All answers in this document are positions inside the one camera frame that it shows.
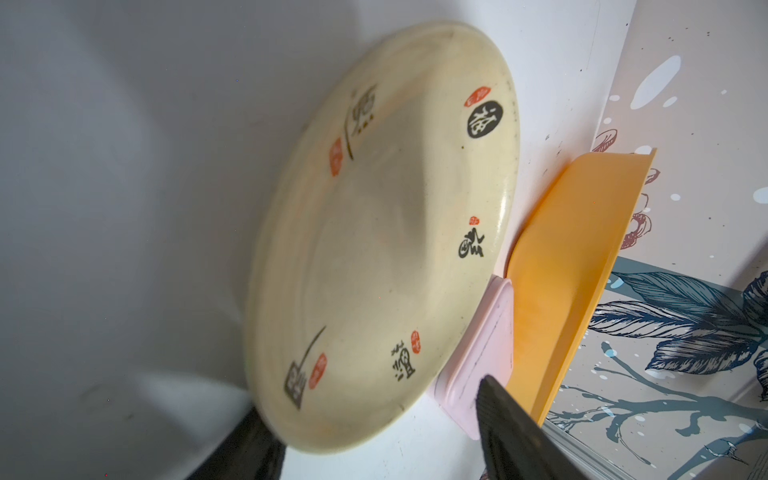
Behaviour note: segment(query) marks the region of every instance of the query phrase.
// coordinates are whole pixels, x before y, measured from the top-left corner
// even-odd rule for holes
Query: dark blue leaf
[[[768,325],[768,271],[746,286],[743,298],[746,316],[760,325]]]
[[[634,339],[679,339],[717,331],[707,322],[644,302],[610,302],[598,305],[589,328],[596,332]]]
[[[665,272],[614,272],[614,275],[651,305],[706,320],[718,327],[747,323],[741,309],[730,298],[701,280]]]
[[[715,332],[659,343],[654,358],[645,368],[706,375],[742,365],[755,350],[757,341],[754,339]]]
[[[757,369],[757,381],[763,387],[760,400],[768,400],[768,350],[763,350],[754,360]]]

